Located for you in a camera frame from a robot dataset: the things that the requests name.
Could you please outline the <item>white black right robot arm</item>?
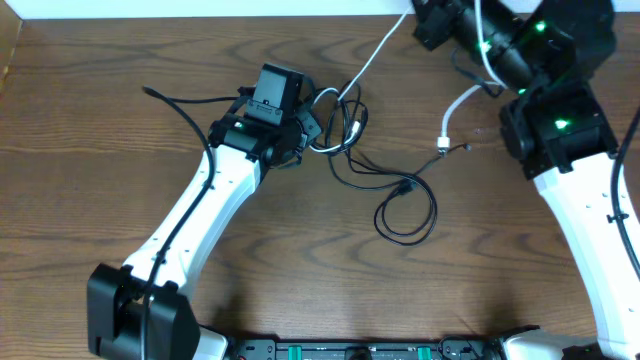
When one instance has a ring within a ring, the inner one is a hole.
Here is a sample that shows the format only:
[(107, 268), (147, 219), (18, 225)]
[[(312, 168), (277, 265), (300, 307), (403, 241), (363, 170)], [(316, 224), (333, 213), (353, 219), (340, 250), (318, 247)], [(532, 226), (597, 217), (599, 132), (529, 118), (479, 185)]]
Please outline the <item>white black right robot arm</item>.
[(516, 98), (501, 135), (546, 201), (587, 290), (593, 339), (526, 326), (489, 342), (487, 359), (635, 359), (639, 355), (639, 220), (618, 140), (590, 87), (616, 48), (610, 0), (543, 0), (526, 18), (499, 1), (417, 1), (415, 37), (457, 41)]

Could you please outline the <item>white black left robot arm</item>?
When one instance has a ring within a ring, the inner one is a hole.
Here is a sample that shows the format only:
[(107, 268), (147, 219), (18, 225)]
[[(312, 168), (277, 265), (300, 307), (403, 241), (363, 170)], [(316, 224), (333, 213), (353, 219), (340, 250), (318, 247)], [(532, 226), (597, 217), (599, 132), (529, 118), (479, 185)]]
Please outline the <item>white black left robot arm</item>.
[(204, 151), (161, 225), (123, 265), (87, 283), (89, 351), (105, 359), (222, 359), (229, 340), (196, 320), (191, 300), (228, 223), (271, 169), (300, 163), (321, 128), (306, 75), (266, 63), (221, 119), (197, 135)]

